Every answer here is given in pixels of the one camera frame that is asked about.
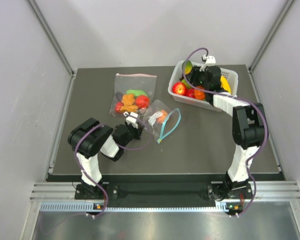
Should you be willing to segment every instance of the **white label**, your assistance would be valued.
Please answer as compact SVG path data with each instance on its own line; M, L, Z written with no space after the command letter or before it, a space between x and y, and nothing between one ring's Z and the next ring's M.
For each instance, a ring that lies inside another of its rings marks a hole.
M148 120L149 124L151 126L153 126L156 122L156 119L161 117L162 115L163 115L163 113L161 111L157 111L156 113L154 113L152 116L149 117L149 120Z

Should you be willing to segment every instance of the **transparent plastic bag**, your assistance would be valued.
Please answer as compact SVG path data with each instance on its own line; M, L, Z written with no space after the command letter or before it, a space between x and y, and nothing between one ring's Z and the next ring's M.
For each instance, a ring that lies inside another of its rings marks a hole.
M109 114L122 116L124 112L133 112L143 115L154 98L156 81L155 75L117 73Z
M157 99L148 107L143 116L145 127L150 132L152 131L154 140L158 144L176 129L180 120L181 113L179 108L171 110Z

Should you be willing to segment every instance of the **ziplock bag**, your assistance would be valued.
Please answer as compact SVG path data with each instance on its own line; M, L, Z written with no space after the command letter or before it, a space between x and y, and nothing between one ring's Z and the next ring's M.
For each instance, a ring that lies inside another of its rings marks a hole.
M171 134L181 120L179 108L171 110L162 101L155 100L145 111L143 122L147 129L152 131L154 140L159 144Z
M156 81L156 75L117 73L109 113L113 116L122 116L124 112L143 115L154 98Z

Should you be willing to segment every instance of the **white wall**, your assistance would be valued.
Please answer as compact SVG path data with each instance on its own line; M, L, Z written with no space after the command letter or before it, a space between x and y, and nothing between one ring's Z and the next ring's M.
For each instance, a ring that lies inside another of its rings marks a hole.
M284 171L300 187L300 0L255 70Z
M173 66L199 47L249 66L286 0L36 2L76 69Z
M20 237L69 75L25 0L0 0L0 240Z

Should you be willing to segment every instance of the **metal corner post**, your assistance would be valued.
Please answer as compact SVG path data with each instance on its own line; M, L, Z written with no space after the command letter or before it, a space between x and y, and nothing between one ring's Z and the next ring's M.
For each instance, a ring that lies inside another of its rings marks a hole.
M293 4L295 3L296 0L287 0L285 5L283 6L279 16L276 18L274 24L272 25L269 33L267 34L265 40L263 41L259 51L257 52L255 58L252 61L251 66L248 68L251 72L253 72L258 65L260 59L264 55L266 49L268 48L269 44L273 40L276 32L278 31L279 27L283 23L284 19L287 16L287 13L289 10L292 8Z
M66 68L67 72L73 76L75 71L72 69L72 67L70 66L64 52L62 51L58 41L55 38L55 35L53 34L53 32L51 31L46 19L44 18L43 14L41 13L37 3L35 0L25 0L29 7L31 8L31 10L33 11L35 17L37 18L38 22L40 23L40 25L42 26L46 36L48 37L49 41L51 42L55 52L57 53L57 55L59 56L59 58L61 59L64 67Z

